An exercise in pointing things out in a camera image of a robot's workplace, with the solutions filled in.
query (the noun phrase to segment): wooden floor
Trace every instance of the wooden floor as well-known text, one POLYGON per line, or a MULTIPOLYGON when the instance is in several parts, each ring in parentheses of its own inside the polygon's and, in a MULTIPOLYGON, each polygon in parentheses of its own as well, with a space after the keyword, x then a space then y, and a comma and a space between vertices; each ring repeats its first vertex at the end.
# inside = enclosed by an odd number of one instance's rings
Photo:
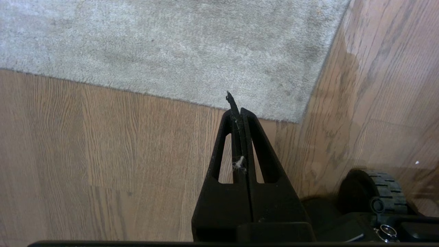
MULTIPOLYGON (((299 196, 367 167, 439 216, 438 12, 433 0, 352 1, 302 123, 262 121, 299 196)), ((222 114, 1 70, 0 246, 191 241, 222 114)))

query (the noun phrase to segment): wood grain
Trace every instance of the wood grain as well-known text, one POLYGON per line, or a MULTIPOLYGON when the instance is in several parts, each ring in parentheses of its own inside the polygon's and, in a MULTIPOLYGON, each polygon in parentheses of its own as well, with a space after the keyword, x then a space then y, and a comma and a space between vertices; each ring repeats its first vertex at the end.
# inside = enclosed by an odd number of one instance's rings
MULTIPOLYGON (((302 122, 261 120, 300 197, 335 193, 366 167, 439 216, 438 11, 352 1, 302 122)), ((0 246, 191 241, 223 113, 0 70, 0 246)), ((230 148, 223 157, 231 182, 230 148)))

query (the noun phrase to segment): gray carpet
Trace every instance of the gray carpet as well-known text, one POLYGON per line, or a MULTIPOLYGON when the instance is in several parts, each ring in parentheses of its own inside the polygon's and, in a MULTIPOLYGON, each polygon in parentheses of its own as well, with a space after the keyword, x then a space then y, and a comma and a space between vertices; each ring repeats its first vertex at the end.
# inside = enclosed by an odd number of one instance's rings
POLYGON ((348 4, 0 0, 0 68, 298 122, 348 4))

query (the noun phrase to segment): rubber wheel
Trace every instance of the rubber wheel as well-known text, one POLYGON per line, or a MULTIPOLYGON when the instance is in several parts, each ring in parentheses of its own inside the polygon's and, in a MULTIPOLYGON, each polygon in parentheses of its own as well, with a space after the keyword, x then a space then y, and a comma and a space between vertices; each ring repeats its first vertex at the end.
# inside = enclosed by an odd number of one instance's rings
POLYGON ((337 208, 344 214, 372 212, 370 200, 379 197, 384 213, 407 214, 407 202, 401 186, 389 174, 372 170, 351 170, 343 180, 337 208))

